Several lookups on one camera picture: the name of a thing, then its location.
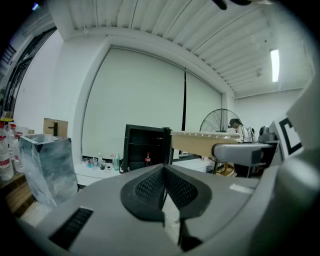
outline white desk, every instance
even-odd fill
[[[198,172],[206,172],[207,166],[213,166],[215,163],[211,160],[203,160],[201,158],[178,161],[172,163],[175,166],[181,166]],[[110,172],[105,170],[93,170],[92,168],[87,167],[85,163],[78,163],[74,165],[74,172],[76,176],[76,181],[80,185],[88,186],[94,182],[100,181],[102,179],[111,178],[117,175],[120,175],[118,171],[115,171],[111,168]]]

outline roller blind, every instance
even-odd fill
[[[184,71],[142,53],[112,48],[88,98],[82,154],[123,157],[126,124],[181,130]]]
[[[187,72],[185,130],[198,132],[205,117],[220,108],[221,94]]]

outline standing fan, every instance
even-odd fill
[[[229,126],[231,119],[238,119],[240,122],[240,118],[233,113],[231,110],[225,109],[225,108],[219,108],[211,113],[209,113],[205,119],[202,121],[200,132],[205,133],[214,133],[214,132],[222,132],[222,133],[231,133],[235,134],[236,129]],[[246,129],[246,134],[243,140],[250,141],[252,139],[251,132],[248,131],[248,129],[243,126],[243,129]]]

